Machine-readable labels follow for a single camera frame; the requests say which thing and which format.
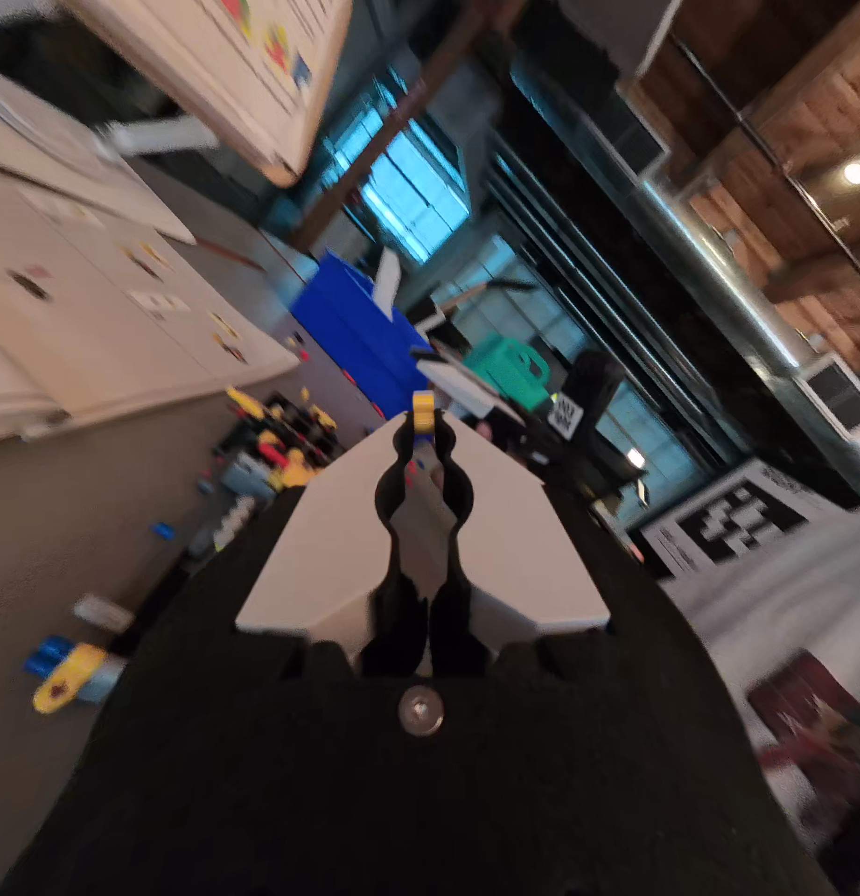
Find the air vent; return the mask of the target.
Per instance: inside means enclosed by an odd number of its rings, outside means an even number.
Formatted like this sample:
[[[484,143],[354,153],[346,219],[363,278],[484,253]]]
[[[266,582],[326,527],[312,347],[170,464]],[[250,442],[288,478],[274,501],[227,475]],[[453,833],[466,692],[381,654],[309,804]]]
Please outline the air vent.
[[[839,435],[860,439],[860,377],[830,352],[801,367],[794,382]]]

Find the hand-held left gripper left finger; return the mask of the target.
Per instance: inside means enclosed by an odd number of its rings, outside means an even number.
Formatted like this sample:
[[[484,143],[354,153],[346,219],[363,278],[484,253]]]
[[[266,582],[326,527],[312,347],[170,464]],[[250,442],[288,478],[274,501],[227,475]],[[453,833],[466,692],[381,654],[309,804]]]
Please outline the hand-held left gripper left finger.
[[[400,413],[334,461],[301,497],[236,619],[243,633],[332,642],[354,661],[372,638],[370,597],[390,564],[381,476],[398,460]]]

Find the blue plastic bin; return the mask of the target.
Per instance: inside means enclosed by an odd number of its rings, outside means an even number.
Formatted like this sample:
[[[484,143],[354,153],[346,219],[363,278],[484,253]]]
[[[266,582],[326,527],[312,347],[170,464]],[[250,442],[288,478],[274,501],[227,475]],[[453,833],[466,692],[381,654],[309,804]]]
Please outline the blue plastic bin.
[[[413,394],[428,389],[413,349],[429,342],[397,308],[388,318],[372,298],[373,281],[333,252],[293,302],[292,317],[386,418],[413,408]]]

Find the metal air duct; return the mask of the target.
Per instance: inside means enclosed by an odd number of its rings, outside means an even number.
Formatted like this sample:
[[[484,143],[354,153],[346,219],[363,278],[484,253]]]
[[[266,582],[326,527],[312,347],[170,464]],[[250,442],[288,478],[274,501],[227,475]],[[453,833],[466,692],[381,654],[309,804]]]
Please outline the metal air duct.
[[[801,367],[834,351],[816,352],[753,285],[724,241],[693,208],[658,181],[639,179],[587,114],[538,67],[518,56],[511,77],[830,466],[860,495],[860,439],[847,441],[839,435],[794,382]]]

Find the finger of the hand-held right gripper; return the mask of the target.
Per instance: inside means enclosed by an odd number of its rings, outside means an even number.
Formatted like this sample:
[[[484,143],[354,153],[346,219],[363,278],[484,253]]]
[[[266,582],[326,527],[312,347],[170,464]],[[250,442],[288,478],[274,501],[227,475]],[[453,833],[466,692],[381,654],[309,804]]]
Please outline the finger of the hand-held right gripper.
[[[486,420],[497,411],[515,422],[525,421],[495,388],[455,358],[439,353],[415,353],[414,363],[433,387],[449,397],[449,406],[461,410],[463,417]]]

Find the white paper slip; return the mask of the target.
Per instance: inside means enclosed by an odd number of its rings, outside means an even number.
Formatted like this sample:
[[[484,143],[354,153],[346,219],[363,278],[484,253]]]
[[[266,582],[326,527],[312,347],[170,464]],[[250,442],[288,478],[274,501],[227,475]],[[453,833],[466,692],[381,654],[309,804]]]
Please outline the white paper slip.
[[[371,301],[390,322],[393,320],[394,303],[401,278],[402,270],[398,254],[389,247],[383,247],[373,280]]]

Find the printed instruction sheet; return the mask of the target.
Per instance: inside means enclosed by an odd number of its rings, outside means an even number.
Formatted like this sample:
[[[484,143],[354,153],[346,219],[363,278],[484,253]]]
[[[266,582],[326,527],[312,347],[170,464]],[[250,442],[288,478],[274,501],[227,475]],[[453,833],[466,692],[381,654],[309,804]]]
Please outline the printed instruction sheet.
[[[303,173],[352,14],[348,1],[66,4],[273,184]]]

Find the desk lamp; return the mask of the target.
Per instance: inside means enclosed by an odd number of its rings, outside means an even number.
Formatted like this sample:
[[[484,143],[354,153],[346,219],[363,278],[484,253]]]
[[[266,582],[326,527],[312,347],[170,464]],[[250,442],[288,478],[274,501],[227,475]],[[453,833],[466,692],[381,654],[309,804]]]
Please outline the desk lamp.
[[[417,322],[413,324],[414,330],[421,334],[422,338],[427,339],[427,334],[441,326],[446,322],[447,317],[451,315],[458,307],[468,302],[474,297],[478,297],[482,293],[489,290],[511,290],[516,293],[532,292],[536,288],[534,282],[523,282],[519,280],[506,278],[493,278],[483,281],[477,285],[471,286],[462,292],[449,297],[440,304],[432,300],[432,313],[419,317]]]

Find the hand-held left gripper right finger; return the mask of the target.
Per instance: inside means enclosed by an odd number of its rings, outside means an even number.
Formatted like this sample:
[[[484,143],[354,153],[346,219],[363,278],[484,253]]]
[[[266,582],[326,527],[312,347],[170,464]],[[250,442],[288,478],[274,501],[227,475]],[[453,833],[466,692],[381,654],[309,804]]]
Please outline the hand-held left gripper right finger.
[[[471,588],[469,632],[496,655],[608,624],[610,610],[541,480],[452,415],[441,421],[454,435],[450,459],[472,491],[456,536]]]

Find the teal container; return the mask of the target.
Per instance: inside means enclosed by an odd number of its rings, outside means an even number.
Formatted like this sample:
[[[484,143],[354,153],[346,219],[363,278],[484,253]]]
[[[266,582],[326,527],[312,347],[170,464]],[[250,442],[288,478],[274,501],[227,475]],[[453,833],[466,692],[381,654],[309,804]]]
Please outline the teal container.
[[[490,333],[465,355],[463,364],[526,411],[535,411],[550,399],[548,363],[538,351],[516,339]]]

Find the lego car model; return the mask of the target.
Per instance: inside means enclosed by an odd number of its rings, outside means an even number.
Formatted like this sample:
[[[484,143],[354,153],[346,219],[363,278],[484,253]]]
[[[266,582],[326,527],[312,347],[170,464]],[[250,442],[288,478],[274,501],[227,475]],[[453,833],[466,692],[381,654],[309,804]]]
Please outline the lego car model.
[[[143,635],[169,608],[189,580],[237,539],[285,490],[300,487],[345,449],[336,422],[317,406],[298,406],[273,393],[260,401],[229,389],[237,421],[213,448],[213,461],[200,475],[206,502],[192,524],[156,523],[151,532],[179,554],[147,588],[140,605],[83,595],[77,619],[109,636],[109,644],[51,636],[26,659],[24,670],[37,680],[31,705],[51,715],[76,702],[102,704],[116,687]]]

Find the lego instruction booklet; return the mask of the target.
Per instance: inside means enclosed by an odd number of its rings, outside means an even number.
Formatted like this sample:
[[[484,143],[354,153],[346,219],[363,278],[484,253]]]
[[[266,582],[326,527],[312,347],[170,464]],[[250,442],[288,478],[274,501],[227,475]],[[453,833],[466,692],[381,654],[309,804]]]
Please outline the lego instruction booklet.
[[[241,389],[300,363],[155,230],[0,174],[0,440]]]

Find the square code card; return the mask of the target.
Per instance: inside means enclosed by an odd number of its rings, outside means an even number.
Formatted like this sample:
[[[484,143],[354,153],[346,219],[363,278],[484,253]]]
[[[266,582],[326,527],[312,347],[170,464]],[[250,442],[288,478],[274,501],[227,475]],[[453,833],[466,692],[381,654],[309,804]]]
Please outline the square code card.
[[[733,562],[844,509],[758,458],[715,480],[640,532],[674,578]]]

